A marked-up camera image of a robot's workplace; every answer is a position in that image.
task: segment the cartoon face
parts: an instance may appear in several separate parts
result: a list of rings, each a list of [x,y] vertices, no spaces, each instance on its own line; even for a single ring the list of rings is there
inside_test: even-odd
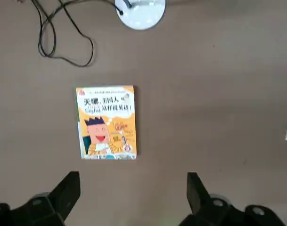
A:
[[[87,133],[90,135],[92,144],[110,143],[110,134],[106,124],[89,125]]]

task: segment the book cover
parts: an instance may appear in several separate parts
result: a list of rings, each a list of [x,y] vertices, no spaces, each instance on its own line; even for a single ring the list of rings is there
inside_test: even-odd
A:
[[[136,159],[133,86],[76,88],[82,159]]]

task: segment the table surface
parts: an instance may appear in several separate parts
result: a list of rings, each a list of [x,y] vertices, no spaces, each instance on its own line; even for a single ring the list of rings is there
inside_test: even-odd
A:
[[[0,0],[0,202],[17,207],[79,170],[67,225],[175,226],[194,171],[237,208],[266,205],[287,224],[287,0],[168,0],[140,32],[103,2],[68,10],[94,38],[89,68],[40,57],[31,2]],[[54,23],[58,54],[86,61],[65,14]],[[81,160],[74,88],[120,84],[137,87],[138,159]]]

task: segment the cartoon character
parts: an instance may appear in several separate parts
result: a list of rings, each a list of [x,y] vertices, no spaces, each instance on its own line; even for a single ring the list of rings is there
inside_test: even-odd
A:
[[[88,121],[85,120],[85,123],[89,134],[89,136],[83,137],[86,154],[107,154],[106,158],[111,158],[111,138],[103,118],[89,118]]]

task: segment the book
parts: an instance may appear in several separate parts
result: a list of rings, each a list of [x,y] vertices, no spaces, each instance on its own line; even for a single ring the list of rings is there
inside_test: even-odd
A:
[[[76,88],[82,159],[137,157],[133,86]]]

